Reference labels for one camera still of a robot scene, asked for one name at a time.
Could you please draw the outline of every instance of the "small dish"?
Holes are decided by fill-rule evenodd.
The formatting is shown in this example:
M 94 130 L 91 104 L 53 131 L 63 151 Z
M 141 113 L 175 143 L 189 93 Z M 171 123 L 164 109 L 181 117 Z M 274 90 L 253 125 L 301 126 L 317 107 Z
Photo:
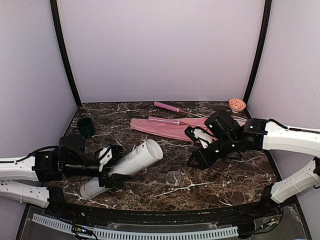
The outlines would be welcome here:
M 229 100 L 229 106 L 232 112 L 237 114 L 245 110 L 246 103 L 239 98 L 232 98 Z

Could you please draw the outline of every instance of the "white cable tray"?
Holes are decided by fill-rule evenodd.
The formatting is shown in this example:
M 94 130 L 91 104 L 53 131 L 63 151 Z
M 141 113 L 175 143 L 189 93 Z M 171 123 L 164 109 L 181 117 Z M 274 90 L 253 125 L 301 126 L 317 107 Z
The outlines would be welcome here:
M 50 218 L 47 216 L 34 213 L 32 221 L 43 226 L 58 230 L 60 232 L 72 234 L 71 224 L 67 224 L 58 219 Z M 114 231 L 107 230 L 99 227 L 86 227 L 85 228 L 94 232 L 100 240 L 218 240 L 230 237 L 237 237 L 238 227 L 226 227 L 222 229 L 213 229 L 206 231 L 194 232 L 180 232 L 180 233 L 143 233 L 143 232 L 129 232 L 129 231 Z

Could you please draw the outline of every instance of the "purple wall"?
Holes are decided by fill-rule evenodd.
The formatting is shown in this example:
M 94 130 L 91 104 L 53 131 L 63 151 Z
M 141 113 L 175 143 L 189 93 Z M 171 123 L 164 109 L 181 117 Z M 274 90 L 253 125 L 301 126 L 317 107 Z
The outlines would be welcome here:
M 226 101 L 246 90 L 264 1 L 59 1 L 83 102 Z
M 273 1 L 265 47 L 248 109 L 297 127 L 320 129 L 320 1 Z M 273 151 L 283 178 L 313 157 Z M 320 239 L 320 191 L 298 194 L 312 239 Z
M 76 111 L 50 2 L 0 1 L 0 158 L 56 145 Z M 0 198 L 0 239 L 15 239 L 25 205 Z

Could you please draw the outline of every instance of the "black cable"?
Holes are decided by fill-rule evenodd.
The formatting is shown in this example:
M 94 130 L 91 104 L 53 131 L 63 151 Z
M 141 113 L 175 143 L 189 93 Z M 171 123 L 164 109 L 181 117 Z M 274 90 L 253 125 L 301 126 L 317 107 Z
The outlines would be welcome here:
M 208 132 L 207 130 L 204 130 L 202 127 L 200 126 L 195 126 L 194 129 L 200 129 L 202 130 L 203 132 L 205 132 L 206 134 L 208 134 L 209 136 L 215 138 L 215 135 L 213 135 L 212 133 Z
M 207 140 L 205 140 L 205 139 L 203 139 L 203 138 L 201 138 L 201 137 L 198 137 L 198 139 L 201 140 L 201 141 L 204 141 L 204 142 L 205 142 L 206 144 L 208 144 L 208 145 L 210 144 Z
M 77 238 L 77 239 L 79 239 L 79 240 L 87 240 L 87 239 L 89 239 L 89 237 L 80 236 L 76 231 L 74 231 L 74 229 L 80 228 L 80 229 L 85 229 L 85 230 L 87 230 L 87 231 L 90 231 L 90 232 L 91 232 L 90 234 L 91 234 L 92 236 L 94 236 L 96 240 L 98 240 L 97 235 L 96 235 L 93 231 L 88 230 L 88 229 L 86 229 L 85 227 L 79 226 L 79 225 L 77 225 L 77 224 L 74 223 L 74 222 L 76 221 L 76 219 L 77 219 L 77 216 L 76 216 L 75 214 L 74 214 L 75 221 L 74 221 L 74 222 L 71 221 L 71 223 L 70 223 L 70 222 L 65 221 L 65 220 L 61 219 L 60 217 L 56 216 L 51 210 L 49 210 L 49 211 L 50 211 L 50 212 L 52 213 L 52 215 L 53 215 L 56 219 L 58 219 L 59 221 L 65 223 L 65 224 L 70 224 L 70 225 L 72 225 L 71 232 L 76 235 L 76 238 Z
M 287 127 L 283 125 L 282 123 L 278 122 L 277 120 L 274 119 L 268 119 L 268 122 L 273 122 L 277 124 L 279 127 L 290 130 L 290 131 L 295 131 L 295 132 L 305 132 L 305 133 L 312 133 L 312 134 L 320 134 L 320 131 L 314 131 L 314 130 L 306 130 L 306 129 L 301 129 L 301 128 L 295 128 L 295 127 Z
M 33 152 L 30 152 L 27 156 L 21 158 L 21 159 L 18 159 L 16 161 L 0 161 L 0 164 L 14 164 L 14 163 L 19 163 L 19 162 L 22 162 L 23 160 L 26 160 L 28 158 L 30 158 L 31 156 L 33 156 L 34 154 L 40 152 L 40 151 L 43 151 L 43 150 L 46 150 L 46 149 L 55 149 L 57 148 L 58 146 L 45 146 L 45 147 L 41 147 L 37 150 L 34 150 Z
M 282 213 L 282 215 L 280 216 L 279 218 L 279 222 L 272 228 L 272 229 L 269 229 L 268 231 L 260 231 L 260 232 L 255 232 L 253 233 L 254 235 L 258 235 L 258 234 L 267 234 L 267 233 L 270 233 L 271 231 L 275 230 L 281 223 L 282 219 L 284 218 L 284 214 Z
M 282 219 L 284 218 L 284 211 L 283 211 L 283 207 L 281 208 L 282 209 L 282 215 L 280 216 L 279 218 L 279 221 L 278 223 L 275 224 L 275 226 L 267 231 L 260 231 L 262 229 L 256 229 L 254 231 L 251 231 L 251 232 L 239 232 L 239 235 L 240 236 L 245 236 L 245 235 L 258 235 L 258 234 L 266 234 L 266 233 L 270 233 L 271 231 L 275 230 L 281 223 Z

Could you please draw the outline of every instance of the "white backdrop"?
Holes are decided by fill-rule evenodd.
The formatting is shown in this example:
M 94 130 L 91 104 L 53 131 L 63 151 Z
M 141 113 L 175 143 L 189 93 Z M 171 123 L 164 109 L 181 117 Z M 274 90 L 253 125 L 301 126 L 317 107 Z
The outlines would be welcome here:
M 59 0 L 82 102 L 242 98 L 264 1 Z

